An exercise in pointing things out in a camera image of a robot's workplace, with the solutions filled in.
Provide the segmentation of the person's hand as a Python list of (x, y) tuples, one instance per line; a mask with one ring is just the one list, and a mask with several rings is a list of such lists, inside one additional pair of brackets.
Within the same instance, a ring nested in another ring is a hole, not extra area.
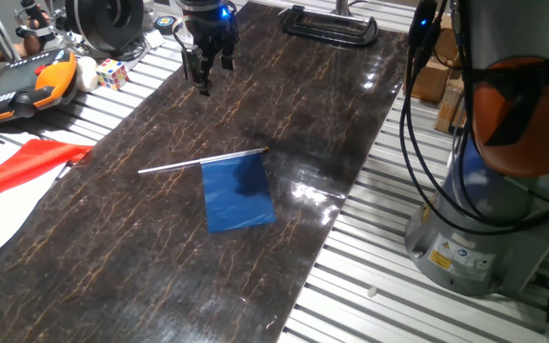
[[(37, 20), (28, 18), (27, 26), (31, 29), (39, 29), (40, 24)], [(22, 42), (17, 46), (20, 55), (25, 58), (41, 53), (45, 47), (45, 44), (39, 37), (33, 35), (27, 35)]]

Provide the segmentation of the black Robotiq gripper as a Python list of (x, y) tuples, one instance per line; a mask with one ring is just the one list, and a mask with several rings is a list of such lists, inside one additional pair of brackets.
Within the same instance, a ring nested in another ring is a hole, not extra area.
[(175, 4), (182, 10), (182, 16), (173, 24), (173, 35), (185, 27), (195, 43), (182, 49), (185, 78), (200, 94), (209, 96), (212, 82), (203, 51), (221, 51), (222, 69), (234, 69), (234, 49), (239, 41), (237, 7), (230, 0), (176, 0)]

